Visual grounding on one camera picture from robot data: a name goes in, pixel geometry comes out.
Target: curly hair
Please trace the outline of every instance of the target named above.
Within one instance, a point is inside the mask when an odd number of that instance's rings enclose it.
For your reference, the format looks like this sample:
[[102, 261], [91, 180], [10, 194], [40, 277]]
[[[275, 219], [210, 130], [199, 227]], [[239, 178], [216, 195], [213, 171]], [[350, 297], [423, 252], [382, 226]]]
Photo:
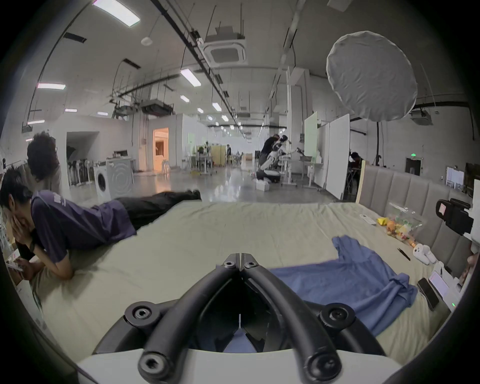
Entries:
[[55, 138], [45, 131], [37, 133], [28, 145], [27, 163], [38, 181], [50, 176], [59, 166]]

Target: white robot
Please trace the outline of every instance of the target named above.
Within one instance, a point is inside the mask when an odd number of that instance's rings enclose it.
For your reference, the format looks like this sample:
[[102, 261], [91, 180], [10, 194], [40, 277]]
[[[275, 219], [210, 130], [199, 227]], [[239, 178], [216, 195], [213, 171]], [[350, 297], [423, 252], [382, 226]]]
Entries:
[[288, 149], [287, 144], [291, 144], [291, 142], [288, 140], [288, 137], [286, 135], [283, 135], [273, 145], [272, 152], [270, 152], [270, 154], [268, 155], [267, 160], [260, 166], [258, 171], [253, 174], [258, 180], [267, 179], [272, 183], [280, 182], [280, 172], [270, 168], [275, 167], [278, 164], [279, 160], [284, 159], [284, 156], [287, 156], [289, 158], [290, 154], [300, 151], [299, 148], [293, 150]]

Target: gray headboard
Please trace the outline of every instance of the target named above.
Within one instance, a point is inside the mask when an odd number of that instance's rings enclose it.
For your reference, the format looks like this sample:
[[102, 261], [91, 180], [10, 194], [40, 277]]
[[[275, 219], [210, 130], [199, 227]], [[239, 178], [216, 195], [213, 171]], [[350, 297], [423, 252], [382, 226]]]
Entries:
[[427, 219], [427, 224], [416, 239], [431, 247], [438, 260], [460, 276], [471, 255], [470, 241], [453, 232], [436, 215], [439, 199], [459, 199], [467, 203], [471, 198], [464, 193], [409, 173], [362, 164], [357, 203], [384, 216], [388, 201], [402, 204]]

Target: plastic bag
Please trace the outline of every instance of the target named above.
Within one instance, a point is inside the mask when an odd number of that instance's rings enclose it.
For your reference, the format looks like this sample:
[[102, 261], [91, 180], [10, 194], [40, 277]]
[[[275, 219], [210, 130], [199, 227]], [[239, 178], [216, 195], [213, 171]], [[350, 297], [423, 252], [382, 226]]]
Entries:
[[416, 236], [427, 223], [427, 220], [415, 211], [391, 201], [388, 202], [386, 216], [389, 220], [387, 222], [387, 234], [400, 241]]

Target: whiteboard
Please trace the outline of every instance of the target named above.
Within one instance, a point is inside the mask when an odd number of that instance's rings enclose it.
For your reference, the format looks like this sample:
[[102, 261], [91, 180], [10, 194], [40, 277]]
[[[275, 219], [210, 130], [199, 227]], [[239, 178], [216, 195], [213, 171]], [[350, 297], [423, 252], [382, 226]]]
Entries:
[[328, 141], [328, 171], [326, 190], [342, 200], [347, 179], [348, 152], [350, 150], [350, 115], [330, 123]]

